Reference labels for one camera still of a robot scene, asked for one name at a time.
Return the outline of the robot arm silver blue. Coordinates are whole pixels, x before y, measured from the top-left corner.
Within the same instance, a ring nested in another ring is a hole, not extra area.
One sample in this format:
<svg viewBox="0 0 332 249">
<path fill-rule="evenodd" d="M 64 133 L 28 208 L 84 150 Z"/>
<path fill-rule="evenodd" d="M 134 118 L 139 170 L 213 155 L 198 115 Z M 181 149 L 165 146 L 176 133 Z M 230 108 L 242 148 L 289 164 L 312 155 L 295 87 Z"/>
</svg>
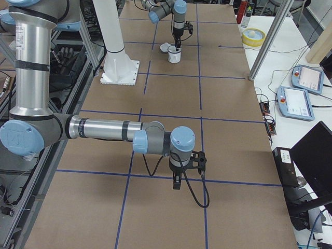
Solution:
<svg viewBox="0 0 332 249">
<path fill-rule="evenodd" d="M 181 0 L 167 0 L 167 1 L 141 1 L 143 9 L 148 11 L 148 16 L 153 24 L 168 15 L 172 15 L 172 35 L 175 42 L 175 49 L 179 51 L 181 48 L 181 37 L 186 29 L 186 12 L 187 3 Z"/>
<path fill-rule="evenodd" d="M 10 1 L 16 23 L 16 104 L 1 127 L 1 142 L 12 153 L 27 156 L 61 140 L 78 137 L 126 141 L 143 155 L 169 158 L 173 187 L 179 189 L 193 168 L 195 134 L 180 126 L 167 132 L 155 122 L 94 120 L 55 114 L 48 106 L 51 31 L 80 20 L 78 1 Z"/>
</svg>

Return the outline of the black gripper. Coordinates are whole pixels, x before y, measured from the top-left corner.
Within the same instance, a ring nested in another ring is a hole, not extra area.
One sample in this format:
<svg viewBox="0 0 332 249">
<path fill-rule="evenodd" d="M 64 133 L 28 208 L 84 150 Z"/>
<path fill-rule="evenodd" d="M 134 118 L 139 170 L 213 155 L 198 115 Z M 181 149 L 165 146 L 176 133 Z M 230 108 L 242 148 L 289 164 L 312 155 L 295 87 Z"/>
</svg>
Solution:
<svg viewBox="0 0 332 249">
<path fill-rule="evenodd" d="M 175 41 L 175 51 L 179 51 L 181 48 L 181 37 L 183 36 L 184 29 L 177 29 L 173 28 L 173 36 L 174 36 L 174 41 Z"/>
<path fill-rule="evenodd" d="M 180 190 L 183 169 L 182 167 L 178 167 L 173 164 L 170 165 L 170 169 L 173 172 L 173 189 Z"/>
</svg>

